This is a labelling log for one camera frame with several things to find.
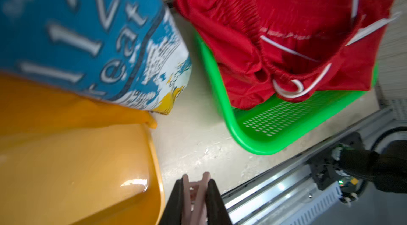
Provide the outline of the red shorts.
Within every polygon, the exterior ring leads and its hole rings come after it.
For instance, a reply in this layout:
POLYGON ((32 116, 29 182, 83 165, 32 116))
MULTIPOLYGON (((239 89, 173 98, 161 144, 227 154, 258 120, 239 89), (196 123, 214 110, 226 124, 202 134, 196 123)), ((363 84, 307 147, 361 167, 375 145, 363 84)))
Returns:
POLYGON ((395 0, 174 0, 212 50, 232 106, 371 88, 395 0))

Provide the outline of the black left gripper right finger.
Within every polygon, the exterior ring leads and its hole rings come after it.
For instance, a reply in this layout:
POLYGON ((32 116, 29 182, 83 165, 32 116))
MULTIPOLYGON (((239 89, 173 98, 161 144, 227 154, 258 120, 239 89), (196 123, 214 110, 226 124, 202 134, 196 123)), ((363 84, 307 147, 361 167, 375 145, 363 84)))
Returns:
POLYGON ((232 225, 216 182, 213 179, 209 180, 207 186, 206 209, 208 225, 232 225))

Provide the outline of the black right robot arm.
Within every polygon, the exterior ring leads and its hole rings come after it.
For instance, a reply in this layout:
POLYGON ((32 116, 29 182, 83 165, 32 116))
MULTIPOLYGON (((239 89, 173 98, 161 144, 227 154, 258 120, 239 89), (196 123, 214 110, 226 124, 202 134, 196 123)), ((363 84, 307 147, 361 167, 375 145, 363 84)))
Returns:
POLYGON ((382 192, 407 192, 407 142, 395 140, 379 154, 345 147, 336 166, 347 174, 373 183, 382 192))

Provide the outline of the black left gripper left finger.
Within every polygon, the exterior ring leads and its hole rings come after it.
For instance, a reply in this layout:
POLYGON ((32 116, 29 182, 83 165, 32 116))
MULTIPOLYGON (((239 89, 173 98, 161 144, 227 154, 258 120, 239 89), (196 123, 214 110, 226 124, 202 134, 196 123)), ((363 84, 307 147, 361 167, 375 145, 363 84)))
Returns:
POLYGON ((166 204, 158 225, 181 225, 184 206, 184 183, 178 179, 166 204))

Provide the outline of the white plastic hanger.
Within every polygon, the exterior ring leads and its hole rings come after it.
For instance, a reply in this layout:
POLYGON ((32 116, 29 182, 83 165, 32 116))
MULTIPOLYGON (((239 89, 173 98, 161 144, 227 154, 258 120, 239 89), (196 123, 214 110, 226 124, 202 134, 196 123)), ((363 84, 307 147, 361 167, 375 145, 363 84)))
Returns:
POLYGON ((316 91, 368 91, 395 0, 258 0, 275 92, 302 102, 316 91))

